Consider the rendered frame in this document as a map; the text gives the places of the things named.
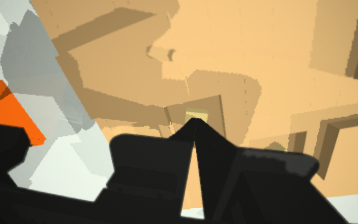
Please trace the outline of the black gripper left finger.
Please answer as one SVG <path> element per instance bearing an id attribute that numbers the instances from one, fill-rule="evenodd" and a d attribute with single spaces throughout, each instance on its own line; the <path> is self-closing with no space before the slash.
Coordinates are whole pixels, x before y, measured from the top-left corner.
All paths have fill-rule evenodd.
<path id="1" fill-rule="evenodd" d="M 197 119 L 191 118 L 168 138 L 122 133 L 113 137 L 109 149 L 114 171 L 117 166 L 175 173 L 175 199 L 181 212 L 193 153 Z"/>

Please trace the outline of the pale yellow block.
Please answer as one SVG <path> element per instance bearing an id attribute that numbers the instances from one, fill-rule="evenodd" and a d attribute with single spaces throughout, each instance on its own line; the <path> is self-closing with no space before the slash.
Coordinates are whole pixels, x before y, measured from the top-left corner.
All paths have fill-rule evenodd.
<path id="1" fill-rule="evenodd" d="M 287 151 L 280 143 L 274 146 L 273 148 L 271 148 L 271 150 Z"/>
<path id="2" fill-rule="evenodd" d="M 187 123 L 192 117 L 201 118 L 207 123 L 208 111 L 205 109 L 186 108 L 185 123 Z"/>

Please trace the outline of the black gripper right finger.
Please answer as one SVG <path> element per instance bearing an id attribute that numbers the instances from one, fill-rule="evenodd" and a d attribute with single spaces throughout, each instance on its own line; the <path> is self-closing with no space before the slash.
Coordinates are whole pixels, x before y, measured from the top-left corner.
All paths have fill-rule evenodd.
<path id="1" fill-rule="evenodd" d="M 204 219 L 220 221 L 241 171 L 300 175 L 311 181 L 319 170 L 319 162 L 309 154 L 238 147 L 201 118 L 196 119 L 195 147 Z"/>

